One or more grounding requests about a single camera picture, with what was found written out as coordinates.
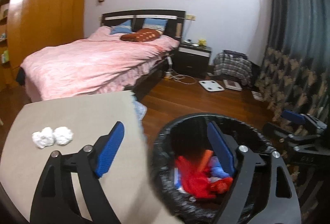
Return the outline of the wooden wardrobe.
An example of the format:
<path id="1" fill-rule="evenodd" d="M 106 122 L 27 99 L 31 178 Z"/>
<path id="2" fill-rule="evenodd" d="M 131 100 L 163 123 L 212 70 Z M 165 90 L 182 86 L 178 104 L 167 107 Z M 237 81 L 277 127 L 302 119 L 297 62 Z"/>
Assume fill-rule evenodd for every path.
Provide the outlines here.
<path id="1" fill-rule="evenodd" d="M 1 89 L 28 55 L 83 38 L 83 21 L 84 0 L 1 0 Z"/>

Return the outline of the patterned dark curtain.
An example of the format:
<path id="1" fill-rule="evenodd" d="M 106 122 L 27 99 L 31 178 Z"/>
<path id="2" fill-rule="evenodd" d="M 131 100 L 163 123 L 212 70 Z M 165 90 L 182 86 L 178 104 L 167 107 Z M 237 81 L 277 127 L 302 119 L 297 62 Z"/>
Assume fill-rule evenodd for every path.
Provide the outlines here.
<path id="1" fill-rule="evenodd" d="M 329 0 L 272 0 L 271 24 L 256 83 L 273 121 L 309 134 L 280 117 L 283 110 L 327 119 L 329 112 Z"/>

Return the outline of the yellow plush toy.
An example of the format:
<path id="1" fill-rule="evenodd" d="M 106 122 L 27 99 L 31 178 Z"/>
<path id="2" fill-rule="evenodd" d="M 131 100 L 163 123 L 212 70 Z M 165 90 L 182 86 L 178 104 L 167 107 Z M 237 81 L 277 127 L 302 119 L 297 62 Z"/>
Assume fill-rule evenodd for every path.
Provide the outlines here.
<path id="1" fill-rule="evenodd" d="M 207 41 L 205 39 L 199 39 L 197 44 L 199 46 L 205 47 L 207 45 Z"/>

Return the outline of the red glove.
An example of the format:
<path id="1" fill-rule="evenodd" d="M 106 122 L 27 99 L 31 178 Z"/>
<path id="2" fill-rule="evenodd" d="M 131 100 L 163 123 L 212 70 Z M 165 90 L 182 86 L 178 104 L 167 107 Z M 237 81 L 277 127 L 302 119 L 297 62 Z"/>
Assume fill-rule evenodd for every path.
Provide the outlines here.
<path id="1" fill-rule="evenodd" d="M 219 179 L 210 184 L 210 191 L 216 194 L 226 193 L 228 190 L 230 190 L 232 183 L 233 183 L 232 177 Z"/>
<path id="2" fill-rule="evenodd" d="M 204 172 L 183 156 L 175 160 L 176 167 L 181 174 L 181 185 L 185 192 L 196 199 L 214 199 L 216 194 L 210 190 L 210 182 Z"/>

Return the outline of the plaid cloth covered chair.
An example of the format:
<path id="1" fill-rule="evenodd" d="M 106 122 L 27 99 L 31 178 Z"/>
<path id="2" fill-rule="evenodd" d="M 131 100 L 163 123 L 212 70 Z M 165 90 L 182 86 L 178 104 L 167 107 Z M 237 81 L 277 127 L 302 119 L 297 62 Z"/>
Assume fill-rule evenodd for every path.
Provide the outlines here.
<path id="1" fill-rule="evenodd" d="M 223 79 L 232 79 L 244 87 L 252 87 L 261 68 L 244 53 L 223 50 L 213 59 L 213 74 Z"/>

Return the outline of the white tissue wad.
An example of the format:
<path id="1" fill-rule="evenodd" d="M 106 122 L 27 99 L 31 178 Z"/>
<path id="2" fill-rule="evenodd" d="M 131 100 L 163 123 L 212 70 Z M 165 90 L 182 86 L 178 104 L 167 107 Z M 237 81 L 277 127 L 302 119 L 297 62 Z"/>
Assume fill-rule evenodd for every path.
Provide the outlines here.
<path id="1" fill-rule="evenodd" d="M 55 144 L 53 129 L 45 127 L 41 131 L 34 132 L 32 134 L 32 141 L 39 149 L 53 146 L 53 144 Z"/>
<path id="2" fill-rule="evenodd" d="M 68 127 L 58 127 L 53 131 L 55 143 L 64 146 L 73 140 L 73 132 Z"/>

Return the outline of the black clothing on bed corner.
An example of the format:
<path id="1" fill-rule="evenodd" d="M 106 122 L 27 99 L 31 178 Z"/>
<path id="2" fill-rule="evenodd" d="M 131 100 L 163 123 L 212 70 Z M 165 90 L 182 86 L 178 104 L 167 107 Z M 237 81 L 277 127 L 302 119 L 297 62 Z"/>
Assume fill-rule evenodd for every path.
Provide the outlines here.
<path id="1" fill-rule="evenodd" d="M 24 86 L 25 85 L 25 79 L 26 79 L 26 74 L 25 74 L 24 69 L 19 68 L 18 73 L 16 75 L 16 82 L 18 83 L 18 85 Z"/>

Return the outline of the orange foam net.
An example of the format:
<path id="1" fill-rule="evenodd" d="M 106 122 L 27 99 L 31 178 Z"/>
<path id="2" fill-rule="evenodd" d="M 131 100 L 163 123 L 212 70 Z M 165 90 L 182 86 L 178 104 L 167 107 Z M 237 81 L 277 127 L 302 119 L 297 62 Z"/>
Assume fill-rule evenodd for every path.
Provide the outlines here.
<path id="1" fill-rule="evenodd" d="M 198 164 L 197 164 L 197 172 L 201 173 L 204 171 L 209 170 L 209 162 L 210 159 L 213 157 L 213 151 L 212 150 L 205 150 L 201 159 L 199 160 Z"/>

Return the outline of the brown dotted cushion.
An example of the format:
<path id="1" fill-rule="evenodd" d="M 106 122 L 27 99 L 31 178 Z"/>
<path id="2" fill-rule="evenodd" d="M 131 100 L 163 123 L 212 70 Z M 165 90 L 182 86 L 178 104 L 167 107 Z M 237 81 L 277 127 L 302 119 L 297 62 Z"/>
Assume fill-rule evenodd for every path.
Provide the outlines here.
<path id="1" fill-rule="evenodd" d="M 161 31 L 150 28 L 143 28 L 137 32 L 122 35 L 120 40 L 127 42 L 150 42 L 158 39 L 161 35 Z"/>

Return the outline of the beige table cloth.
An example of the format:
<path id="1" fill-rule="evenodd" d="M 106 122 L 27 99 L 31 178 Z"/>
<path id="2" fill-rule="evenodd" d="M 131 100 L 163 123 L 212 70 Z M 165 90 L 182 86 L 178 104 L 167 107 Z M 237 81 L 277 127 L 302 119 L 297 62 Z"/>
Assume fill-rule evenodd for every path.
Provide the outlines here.
<path id="1" fill-rule="evenodd" d="M 131 91 L 23 106 L 1 155 L 1 223 L 178 223 L 149 180 L 148 149 Z M 94 144 L 117 121 L 124 139 L 109 171 L 93 171 Z M 73 140 L 39 149 L 32 134 L 68 127 Z"/>

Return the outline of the blue white carton box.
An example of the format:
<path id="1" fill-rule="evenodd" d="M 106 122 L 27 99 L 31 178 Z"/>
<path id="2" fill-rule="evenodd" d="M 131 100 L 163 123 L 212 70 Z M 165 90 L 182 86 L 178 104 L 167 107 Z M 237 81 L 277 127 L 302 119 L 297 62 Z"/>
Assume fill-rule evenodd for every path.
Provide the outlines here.
<path id="1" fill-rule="evenodd" d="M 182 187 L 181 184 L 181 173 L 177 167 L 173 170 L 173 180 L 174 180 L 174 187 L 176 189 L 180 189 Z"/>

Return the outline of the bed with pink duvet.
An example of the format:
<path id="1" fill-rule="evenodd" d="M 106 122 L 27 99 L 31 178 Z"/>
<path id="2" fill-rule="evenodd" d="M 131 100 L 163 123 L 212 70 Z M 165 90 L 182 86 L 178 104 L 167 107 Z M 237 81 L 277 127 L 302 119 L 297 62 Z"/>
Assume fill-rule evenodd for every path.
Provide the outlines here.
<path id="1" fill-rule="evenodd" d="M 30 54 L 21 64 L 26 94 L 38 102 L 134 86 L 179 45 L 167 35 L 146 32 L 145 41 L 123 41 L 103 26 L 86 39 Z"/>

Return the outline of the dark wooden headboard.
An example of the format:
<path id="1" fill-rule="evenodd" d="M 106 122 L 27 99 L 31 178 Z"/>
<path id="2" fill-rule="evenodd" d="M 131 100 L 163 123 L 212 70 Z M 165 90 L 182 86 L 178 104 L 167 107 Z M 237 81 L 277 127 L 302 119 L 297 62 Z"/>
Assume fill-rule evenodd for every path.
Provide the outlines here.
<path id="1" fill-rule="evenodd" d="M 186 12 L 183 10 L 125 10 L 102 14 L 100 19 L 100 26 L 118 26 L 119 24 L 129 20 L 131 22 L 132 31 L 136 32 L 143 28 L 143 26 L 146 24 L 146 20 L 148 22 L 150 20 L 155 22 L 165 22 L 163 34 L 181 42 L 185 19 Z"/>

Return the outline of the white bathroom scale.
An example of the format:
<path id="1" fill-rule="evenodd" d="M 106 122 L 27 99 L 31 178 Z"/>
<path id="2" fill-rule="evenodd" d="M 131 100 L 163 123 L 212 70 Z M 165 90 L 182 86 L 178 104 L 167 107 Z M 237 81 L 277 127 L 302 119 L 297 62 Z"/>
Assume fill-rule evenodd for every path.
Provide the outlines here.
<path id="1" fill-rule="evenodd" d="M 224 88 L 214 80 L 200 80 L 199 84 L 208 92 L 224 91 Z"/>

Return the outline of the right blue pillow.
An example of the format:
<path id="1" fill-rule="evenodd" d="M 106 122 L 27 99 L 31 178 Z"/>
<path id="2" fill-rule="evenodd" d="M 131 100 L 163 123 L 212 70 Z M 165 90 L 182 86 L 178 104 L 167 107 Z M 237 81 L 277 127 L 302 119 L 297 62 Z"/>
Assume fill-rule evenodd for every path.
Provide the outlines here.
<path id="1" fill-rule="evenodd" d="M 167 19 L 145 18 L 142 28 L 154 29 L 163 33 L 166 29 L 167 22 Z"/>

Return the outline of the blue pillow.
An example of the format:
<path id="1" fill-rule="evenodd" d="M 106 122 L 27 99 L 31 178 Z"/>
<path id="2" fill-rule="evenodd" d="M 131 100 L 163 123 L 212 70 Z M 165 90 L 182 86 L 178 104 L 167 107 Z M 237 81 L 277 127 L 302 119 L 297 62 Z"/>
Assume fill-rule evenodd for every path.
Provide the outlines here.
<path id="1" fill-rule="evenodd" d="M 145 18 L 142 28 L 154 29 L 163 33 L 166 29 L 167 22 L 167 19 Z"/>
<path id="2" fill-rule="evenodd" d="M 132 28 L 131 28 L 131 20 L 126 20 L 125 22 L 117 25 L 117 26 L 112 26 L 111 27 L 111 32 L 110 34 L 131 34 L 133 33 Z"/>

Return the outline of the black white nightstand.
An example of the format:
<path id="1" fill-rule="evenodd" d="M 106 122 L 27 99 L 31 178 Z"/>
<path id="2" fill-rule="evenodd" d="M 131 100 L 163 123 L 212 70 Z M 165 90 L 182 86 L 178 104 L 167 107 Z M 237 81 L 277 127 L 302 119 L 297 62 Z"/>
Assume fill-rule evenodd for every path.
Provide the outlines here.
<path id="1" fill-rule="evenodd" d="M 181 43 L 174 51 L 172 68 L 177 73 L 204 79 L 209 67 L 212 49 Z"/>

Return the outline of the left blue pillow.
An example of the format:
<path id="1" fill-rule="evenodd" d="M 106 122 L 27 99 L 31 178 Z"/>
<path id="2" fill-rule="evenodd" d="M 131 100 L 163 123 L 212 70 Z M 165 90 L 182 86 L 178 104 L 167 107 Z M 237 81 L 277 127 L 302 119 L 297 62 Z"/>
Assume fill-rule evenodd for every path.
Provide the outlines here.
<path id="1" fill-rule="evenodd" d="M 125 22 L 117 25 L 117 26 L 112 26 L 111 27 L 111 32 L 110 34 L 131 34 L 133 33 L 132 28 L 131 28 L 131 20 L 126 20 Z"/>

